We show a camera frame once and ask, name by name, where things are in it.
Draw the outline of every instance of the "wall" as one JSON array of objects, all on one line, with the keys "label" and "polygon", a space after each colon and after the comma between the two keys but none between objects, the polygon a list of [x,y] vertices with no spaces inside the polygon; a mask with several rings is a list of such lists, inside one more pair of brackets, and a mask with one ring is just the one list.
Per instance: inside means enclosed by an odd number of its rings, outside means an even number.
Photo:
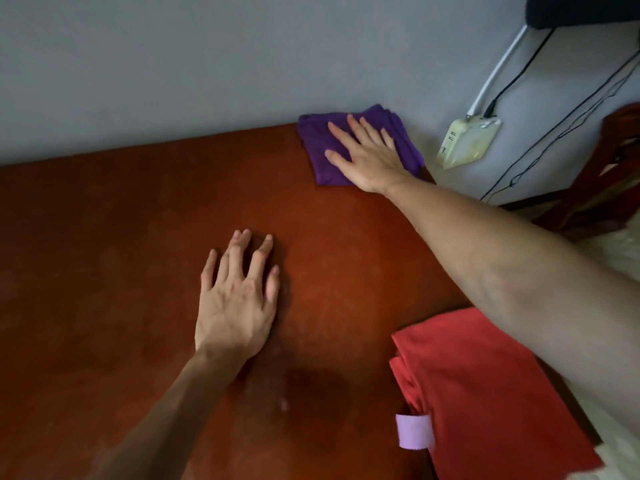
[{"label": "wall", "polygon": [[[437,169],[446,129],[523,24],[524,1],[0,0],[0,162],[380,102],[405,120],[439,183],[479,196],[636,47],[635,23],[559,30],[501,101],[505,124],[487,156]],[[543,36],[527,36],[494,91]],[[494,202],[567,186],[601,115],[640,100],[638,77]]]}]

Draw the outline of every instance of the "red cloth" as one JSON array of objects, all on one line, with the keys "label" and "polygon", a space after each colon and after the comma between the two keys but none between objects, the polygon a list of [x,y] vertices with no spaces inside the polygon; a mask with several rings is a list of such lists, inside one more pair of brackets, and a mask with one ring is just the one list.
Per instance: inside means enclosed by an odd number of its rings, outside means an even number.
[{"label": "red cloth", "polygon": [[533,353],[476,308],[393,334],[391,369],[430,414],[440,480],[564,480],[602,465]]}]

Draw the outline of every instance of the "black cable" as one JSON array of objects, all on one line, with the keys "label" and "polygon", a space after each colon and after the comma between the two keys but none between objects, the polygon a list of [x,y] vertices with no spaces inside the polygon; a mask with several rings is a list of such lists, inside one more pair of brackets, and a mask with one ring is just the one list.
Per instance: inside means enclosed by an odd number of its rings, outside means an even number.
[{"label": "black cable", "polygon": [[551,38],[551,35],[553,35],[555,31],[556,31],[556,29],[551,29],[549,31],[549,33],[547,34],[545,39],[542,40],[542,43],[538,46],[536,51],[533,53],[533,55],[529,59],[529,62],[526,63],[526,65],[522,68],[520,73],[510,83],[508,83],[506,85],[506,87],[503,88],[503,90],[501,90],[496,97],[493,98],[493,101],[491,101],[491,103],[489,103],[489,106],[487,106],[486,111],[484,112],[484,114],[482,116],[483,118],[491,118],[493,116],[493,113],[495,112],[495,105],[498,103],[498,99],[500,99],[500,96],[505,94],[505,92],[507,92],[508,88],[512,87],[512,85],[514,85],[516,83],[516,81],[519,78],[521,78],[522,74],[524,74],[524,72],[527,71],[527,69],[529,68],[529,66],[533,62],[533,60],[538,56],[538,54],[540,53],[540,50],[542,50],[542,48],[545,46],[545,44],[548,42],[548,40]]},{"label": "black cable", "polygon": [[[567,136],[569,133],[571,133],[572,131],[575,131],[576,129],[580,128],[581,126],[583,126],[583,124],[585,124],[587,122],[587,120],[591,117],[591,115],[596,112],[598,110],[598,108],[604,103],[604,101],[606,101],[607,99],[615,96],[616,94],[618,94],[619,90],[627,83],[627,81],[629,80],[629,78],[631,78],[632,74],[636,71],[636,69],[638,68],[638,66],[640,66],[640,63],[636,63],[636,65],[633,67],[633,69],[631,69],[631,71],[629,71],[629,73],[624,76],[622,79],[620,79],[619,81],[617,81],[616,83],[614,83],[612,85],[611,88],[609,88],[610,94],[601,97],[598,101],[596,101],[596,103],[592,104],[590,106],[590,108],[588,108],[585,112],[581,113],[580,116],[578,116],[576,119],[573,120],[573,122],[571,123],[571,125],[569,125],[569,128],[565,129],[562,133],[560,133],[558,136],[556,136],[546,147],[544,150],[542,150],[542,152],[539,154],[539,156],[533,160],[528,167],[526,167],[523,171],[521,171],[519,174],[517,174],[516,176],[514,176],[510,181],[508,185],[505,185],[503,188],[501,188],[500,190],[496,190],[496,192],[492,193],[491,196],[489,197],[488,201],[491,201],[492,197],[500,192],[502,192],[503,190],[507,190],[512,188],[513,186],[515,186],[520,179],[522,178],[522,176],[528,172],[529,170],[531,170],[533,167],[535,167],[535,165],[540,161],[540,159],[544,156],[544,154],[548,151],[549,148],[551,148],[551,146],[553,144],[555,144],[558,140],[564,138],[565,136]],[[581,117],[584,117],[584,119],[582,120],[582,122],[580,124],[578,124],[578,126],[576,127],[572,127],[574,124],[576,124],[576,122],[578,122],[580,120]]]},{"label": "black cable", "polygon": [[519,158],[516,159],[516,161],[514,161],[511,165],[509,165],[509,167],[507,168],[507,170],[504,171],[504,173],[500,176],[500,178],[498,178],[498,180],[495,181],[495,183],[492,185],[492,187],[487,190],[487,192],[480,197],[480,200],[484,200],[484,198],[489,195],[492,190],[494,188],[496,188],[498,186],[498,184],[500,184],[500,181],[508,174],[508,172],[510,172],[510,170],[516,166],[517,163],[519,163],[519,161],[521,161],[525,156],[527,156],[527,154],[533,150],[533,148],[535,148],[542,140],[544,140],[544,138],[546,138],[547,136],[549,136],[551,133],[553,133],[553,131],[555,131],[555,129],[558,128],[558,126],[560,126],[562,123],[564,123],[566,120],[568,120],[571,115],[578,111],[578,109],[580,109],[580,107],[585,104],[589,99],[591,99],[592,97],[594,97],[596,94],[598,94],[603,87],[605,87],[608,83],[611,82],[611,80],[617,76],[620,71],[622,71],[629,63],[631,63],[638,55],[640,55],[640,50],[636,50],[635,53],[629,57],[622,65],[620,65],[620,67],[618,67],[613,74],[611,74],[606,81],[604,81],[600,87],[598,87],[594,92],[592,92],[590,95],[588,95],[585,99],[582,100],[582,102],[580,104],[578,104],[576,107],[574,107],[569,114],[567,114],[564,118],[562,118],[553,128],[549,129],[549,131],[547,131],[546,133],[544,133],[544,135],[542,135],[534,144],[532,144],[530,147],[527,148],[527,150],[521,154],[521,156],[519,156]]}]

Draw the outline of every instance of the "extension socket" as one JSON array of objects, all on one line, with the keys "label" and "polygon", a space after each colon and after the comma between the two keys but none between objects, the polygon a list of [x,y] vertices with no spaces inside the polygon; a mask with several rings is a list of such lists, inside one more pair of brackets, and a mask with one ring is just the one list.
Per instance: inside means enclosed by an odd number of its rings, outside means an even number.
[{"label": "extension socket", "polygon": [[474,116],[468,121],[453,121],[436,161],[441,167],[448,169],[482,158],[501,124],[501,120],[496,117]]}]

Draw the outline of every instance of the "forearm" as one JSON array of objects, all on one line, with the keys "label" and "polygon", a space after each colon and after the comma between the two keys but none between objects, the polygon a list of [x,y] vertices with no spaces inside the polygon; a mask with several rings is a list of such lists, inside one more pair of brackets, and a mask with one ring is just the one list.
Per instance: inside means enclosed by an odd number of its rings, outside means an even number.
[{"label": "forearm", "polygon": [[179,479],[210,412],[245,359],[240,350],[200,347],[93,478]]},{"label": "forearm", "polygon": [[492,322],[640,429],[640,285],[501,209],[406,179],[386,192]]}]

